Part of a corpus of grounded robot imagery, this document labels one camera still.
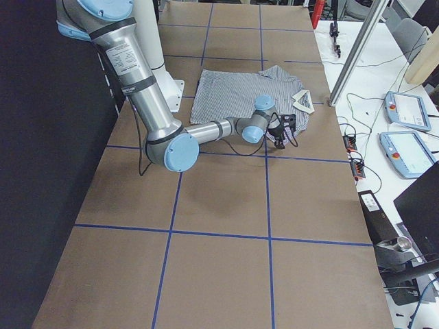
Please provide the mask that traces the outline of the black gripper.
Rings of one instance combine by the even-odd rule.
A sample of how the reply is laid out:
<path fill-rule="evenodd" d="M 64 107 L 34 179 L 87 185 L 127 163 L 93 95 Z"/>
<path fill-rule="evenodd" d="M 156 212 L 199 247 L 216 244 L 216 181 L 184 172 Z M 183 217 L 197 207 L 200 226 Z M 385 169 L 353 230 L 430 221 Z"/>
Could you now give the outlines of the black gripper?
<path fill-rule="evenodd" d="M 277 149 L 285 149 L 283 140 L 285 139 L 283 124 L 269 128 L 269 134 L 275 139 L 274 146 Z"/>

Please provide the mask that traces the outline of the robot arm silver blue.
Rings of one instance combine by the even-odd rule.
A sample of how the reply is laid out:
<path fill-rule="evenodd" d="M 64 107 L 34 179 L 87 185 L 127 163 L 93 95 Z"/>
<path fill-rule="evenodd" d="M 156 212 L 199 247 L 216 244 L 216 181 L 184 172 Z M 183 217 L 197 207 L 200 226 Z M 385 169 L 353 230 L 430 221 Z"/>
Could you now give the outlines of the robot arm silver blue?
<path fill-rule="evenodd" d="M 198 159 L 199 146 L 230 135 L 258 143 L 267 134 L 276 141 L 285 124 L 274 100 L 259 96 L 249 118 L 229 117 L 185 127 L 169 107 L 181 88 L 164 65 L 153 1 L 57 1 L 58 30 L 63 36 L 94 44 L 115 72 L 122 93 L 129 99 L 147 130 L 141 143 L 150 162 L 170 171 L 190 169 Z"/>

